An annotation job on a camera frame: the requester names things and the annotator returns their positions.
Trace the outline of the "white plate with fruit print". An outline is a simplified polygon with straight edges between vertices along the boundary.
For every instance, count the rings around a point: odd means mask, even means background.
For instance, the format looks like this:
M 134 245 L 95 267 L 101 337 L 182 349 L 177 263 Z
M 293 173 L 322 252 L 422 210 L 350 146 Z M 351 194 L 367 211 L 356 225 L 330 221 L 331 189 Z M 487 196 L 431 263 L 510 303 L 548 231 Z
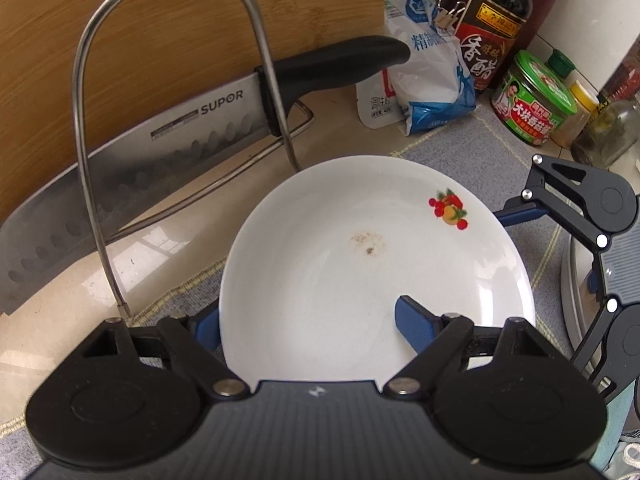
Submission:
M 394 319 L 405 295 L 480 326 L 535 316 L 511 237 L 462 184 L 395 157 L 322 162 L 271 191 L 235 237 L 224 357 L 251 386 L 384 384 L 414 355 Z

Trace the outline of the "green capped bottle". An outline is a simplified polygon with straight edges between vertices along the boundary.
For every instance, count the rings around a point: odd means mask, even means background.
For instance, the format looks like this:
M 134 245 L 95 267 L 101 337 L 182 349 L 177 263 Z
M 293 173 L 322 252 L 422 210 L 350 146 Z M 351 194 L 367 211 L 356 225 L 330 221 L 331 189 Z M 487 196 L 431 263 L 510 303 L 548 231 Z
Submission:
M 575 69 L 575 64 L 560 50 L 553 49 L 546 66 L 560 79 L 565 80 Z

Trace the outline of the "bamboo cutting board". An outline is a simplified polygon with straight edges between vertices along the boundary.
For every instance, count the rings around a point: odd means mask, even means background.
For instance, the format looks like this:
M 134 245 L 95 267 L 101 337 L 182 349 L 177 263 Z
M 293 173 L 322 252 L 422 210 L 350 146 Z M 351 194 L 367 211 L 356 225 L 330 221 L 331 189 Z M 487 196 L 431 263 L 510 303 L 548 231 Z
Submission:
M 1 211 L 75 158 L 72 68 L 104 0 L 1 0 Z M 256 0 L 274 58 L 382 29 L 382 0 Z M 124 0 L 90 48 L 90 146 L 114 138 L 260 62 L 240 0 Z

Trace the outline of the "yellow lidded spice jar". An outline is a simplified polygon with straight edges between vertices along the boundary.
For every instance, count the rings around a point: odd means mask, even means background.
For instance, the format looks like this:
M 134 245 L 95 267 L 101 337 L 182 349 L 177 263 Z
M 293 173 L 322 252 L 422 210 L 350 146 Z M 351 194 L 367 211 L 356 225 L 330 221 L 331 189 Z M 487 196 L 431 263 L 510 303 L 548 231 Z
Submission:
M 577 112 L 568 116 L 551 135 L 551 140 L 561 148 L 570 148 L 598 107 L 597 97 L 579 80 L 572 82 L 568 91 L 574 98 Z

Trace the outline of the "clear glass bottle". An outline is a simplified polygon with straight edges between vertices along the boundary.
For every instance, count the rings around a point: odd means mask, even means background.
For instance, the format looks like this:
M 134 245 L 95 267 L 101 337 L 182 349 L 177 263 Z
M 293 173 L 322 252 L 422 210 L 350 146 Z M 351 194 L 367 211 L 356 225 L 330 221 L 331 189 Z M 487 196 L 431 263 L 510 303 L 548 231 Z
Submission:
M 575 162 L 610 168 L 639 140 L 639 95 L 608 104 L 570 147 Z

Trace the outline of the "dark vinegar bottle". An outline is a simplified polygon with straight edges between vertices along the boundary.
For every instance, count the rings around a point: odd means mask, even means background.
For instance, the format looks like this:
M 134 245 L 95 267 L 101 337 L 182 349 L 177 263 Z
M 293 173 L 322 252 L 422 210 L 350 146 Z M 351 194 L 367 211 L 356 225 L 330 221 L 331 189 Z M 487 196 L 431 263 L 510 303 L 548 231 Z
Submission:
M 456 36 L 477 94 L 488 88 L 532 11 L 532 0 L 469 0 L 466 4 Z

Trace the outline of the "green lidded sauce jar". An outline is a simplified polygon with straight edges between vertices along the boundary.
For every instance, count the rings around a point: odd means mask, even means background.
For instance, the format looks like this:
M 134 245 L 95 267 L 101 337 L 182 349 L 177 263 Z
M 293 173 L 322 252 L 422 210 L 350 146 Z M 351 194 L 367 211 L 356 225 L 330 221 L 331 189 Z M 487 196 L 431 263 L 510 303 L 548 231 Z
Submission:
M 533 146 L 545 144 L 577 113 L 561 79 L 526 50 L 514 56 L 490 104 L 506 128 Z

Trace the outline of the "white blue salt bag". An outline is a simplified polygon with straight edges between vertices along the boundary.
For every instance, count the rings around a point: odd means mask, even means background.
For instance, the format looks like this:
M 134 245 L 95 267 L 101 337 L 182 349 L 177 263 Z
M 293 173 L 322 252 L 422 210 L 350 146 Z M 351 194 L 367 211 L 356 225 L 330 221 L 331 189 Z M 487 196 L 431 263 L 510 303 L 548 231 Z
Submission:
M 406 44 L 410 56 L 356 84 L 358 116 L 366 127 L 404 122 L 411 136 L 474 112 L 473 77 L 452 16 L 439 3 L 384 0 L 385 33 Z

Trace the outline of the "metal binder clip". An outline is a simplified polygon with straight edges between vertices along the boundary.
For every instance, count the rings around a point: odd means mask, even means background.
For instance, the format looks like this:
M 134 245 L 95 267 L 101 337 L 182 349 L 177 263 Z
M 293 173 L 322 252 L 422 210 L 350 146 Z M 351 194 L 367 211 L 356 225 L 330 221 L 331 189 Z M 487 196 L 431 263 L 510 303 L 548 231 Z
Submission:
M 435 16 L 433 18 L 432 29 L 454 29 L 454 25 L 457 24 L 457 21 L 459 21 L 459 18 L 461 18 L 461 15 L 466 9 L 466 3 L 464 1 L 457 1 L 450 10 L 442 6 L 442 0 L 434 0 L 434 3 Z

